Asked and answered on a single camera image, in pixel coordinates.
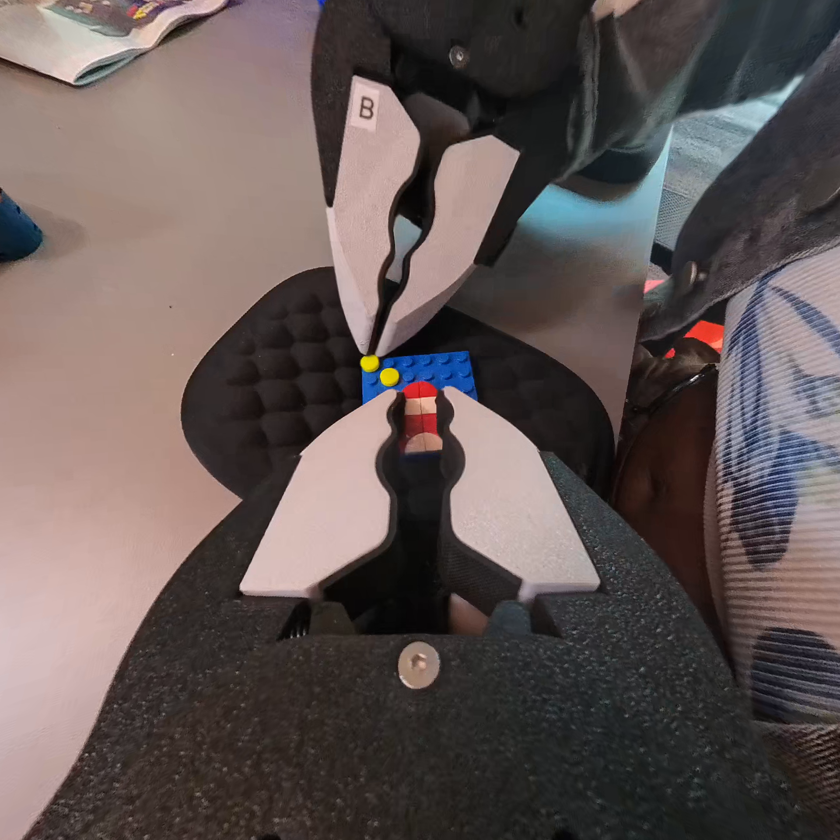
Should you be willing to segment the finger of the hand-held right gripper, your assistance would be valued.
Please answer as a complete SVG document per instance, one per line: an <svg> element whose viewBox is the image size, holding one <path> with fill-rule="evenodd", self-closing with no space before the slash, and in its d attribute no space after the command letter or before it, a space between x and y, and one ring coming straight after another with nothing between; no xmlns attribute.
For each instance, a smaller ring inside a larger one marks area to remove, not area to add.
<svg viewBox="0 0 840 840"><path fill-rule="evenodd" d="M473 272L519 156L501 140L447 147L434 178L430 226L406 255L404 279L385 315L376 355L385 356L415 336Z"/></svg>
<svg viewBox="0 0 840 840"><path fill-rule="evenodd" d="M394 90L353 76L339 169L327 209L333 269L353 341L377 347L385 273L392 264L396 206L417 173L421 134Z"/></svg>

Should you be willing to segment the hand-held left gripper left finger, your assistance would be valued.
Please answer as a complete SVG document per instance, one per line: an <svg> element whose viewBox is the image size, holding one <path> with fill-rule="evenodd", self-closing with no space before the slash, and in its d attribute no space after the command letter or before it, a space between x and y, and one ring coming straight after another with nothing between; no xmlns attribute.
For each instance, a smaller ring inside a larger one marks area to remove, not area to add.
<svg viewBox="0 0 840 840"><path fill-rule="evenodd" d="M319 600L392 541L393 494L380 456L396 441L398 392L330 426L302 452L239 584L247 596Z"/></svg>

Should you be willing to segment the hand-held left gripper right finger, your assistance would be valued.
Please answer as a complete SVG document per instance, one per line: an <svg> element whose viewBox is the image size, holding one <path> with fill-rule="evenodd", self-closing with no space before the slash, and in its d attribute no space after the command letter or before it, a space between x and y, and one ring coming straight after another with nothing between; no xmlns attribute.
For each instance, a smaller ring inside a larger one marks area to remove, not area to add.
<svg viewBox="0 0 840 840"><path fill-rule="evenodd" d="M437 430L444 588L468 604L595 592L599 574L536 446L454 387L438 394Z"/></svg>

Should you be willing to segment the black foam-lined case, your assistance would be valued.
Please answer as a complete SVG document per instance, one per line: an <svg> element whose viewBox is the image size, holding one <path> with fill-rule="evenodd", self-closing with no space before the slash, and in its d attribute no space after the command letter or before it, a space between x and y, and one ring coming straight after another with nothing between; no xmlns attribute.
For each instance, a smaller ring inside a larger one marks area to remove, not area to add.
<svg viewBox="0 0 840 840"><path fill-rule="evenodd" d="M615 439L599 397L546 353L445 307L397 355L469 353L477 396L605 497ZM362 403L359 353L330 266L282 281L198 364L182 430L209 474L247 497Z"/></svg>

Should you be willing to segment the red white toy tiles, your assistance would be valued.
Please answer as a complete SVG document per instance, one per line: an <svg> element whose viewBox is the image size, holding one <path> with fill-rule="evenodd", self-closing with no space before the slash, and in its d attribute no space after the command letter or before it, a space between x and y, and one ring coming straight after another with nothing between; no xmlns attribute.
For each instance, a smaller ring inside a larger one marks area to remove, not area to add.
<svg viewBox="0 0 840 840"><path fill-rule="evenodd" d="M416 381L406 386L401 455L421 457L438 454L443 440L438 434L437 388L428 381Z"/></svg>

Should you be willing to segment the blue toy plate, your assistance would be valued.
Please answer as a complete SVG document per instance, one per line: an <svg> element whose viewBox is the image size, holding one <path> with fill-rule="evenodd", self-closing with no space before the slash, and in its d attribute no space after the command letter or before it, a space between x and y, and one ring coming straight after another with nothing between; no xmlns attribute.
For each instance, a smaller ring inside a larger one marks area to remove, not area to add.
<svg viewBox="0 0 840 840"><path fill-rule="evenodd" d="M467 396L477 399L476 381L467 351L420 353L381 358L381 367L375 373L362 370L362 402L367 403L384 392L401 392L413 382L430 382L437 388L437 394L446 387L453 387ZM396 387L385 388L379 381L383 367L395 367L401 374Z"/></svg>

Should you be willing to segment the brown leather object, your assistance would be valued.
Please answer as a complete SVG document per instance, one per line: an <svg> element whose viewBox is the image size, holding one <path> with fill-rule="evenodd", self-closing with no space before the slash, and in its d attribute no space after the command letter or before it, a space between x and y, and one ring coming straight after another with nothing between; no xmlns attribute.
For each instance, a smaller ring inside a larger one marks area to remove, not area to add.
<svg viewBox="0 0 840 840"><path fill-rule="evenodd" d="M721 643L704 522L719 362L719 352L698 339L678 339L670 357L636 346L611 503L666 563Z"/></svg>

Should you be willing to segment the white striped shirt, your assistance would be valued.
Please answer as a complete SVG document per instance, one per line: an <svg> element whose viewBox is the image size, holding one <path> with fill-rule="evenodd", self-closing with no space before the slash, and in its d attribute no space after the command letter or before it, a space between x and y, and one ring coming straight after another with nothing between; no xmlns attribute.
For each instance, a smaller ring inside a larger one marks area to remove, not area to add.
<svg viewBox="0 0 840 840"><path fill-rule="evenodd" d="M839 714L838 248L728 303L709 477L710 578L760 720Z"/></svg>

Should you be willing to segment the instruction booklet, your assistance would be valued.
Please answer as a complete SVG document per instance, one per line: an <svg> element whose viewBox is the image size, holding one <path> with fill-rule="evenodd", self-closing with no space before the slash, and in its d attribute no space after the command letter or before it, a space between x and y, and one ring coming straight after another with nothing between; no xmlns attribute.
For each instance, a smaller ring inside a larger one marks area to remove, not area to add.
<svg viewBox="0 0 840 840"><path fill-rule="evenodd" d="M74 87L124 67L228 1L2 1L1 58Z"/></svg>

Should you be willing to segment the toy handheld game console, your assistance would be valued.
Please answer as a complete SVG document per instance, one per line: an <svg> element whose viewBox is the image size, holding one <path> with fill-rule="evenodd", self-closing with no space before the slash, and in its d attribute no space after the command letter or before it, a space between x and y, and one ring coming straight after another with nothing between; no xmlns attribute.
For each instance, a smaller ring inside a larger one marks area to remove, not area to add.
<svg viewBox="0 0 840 840"><path fill-rule="evenodd" d="M32 255L43 243L43 233L26 211L1 190L1 263Z"/></svg>

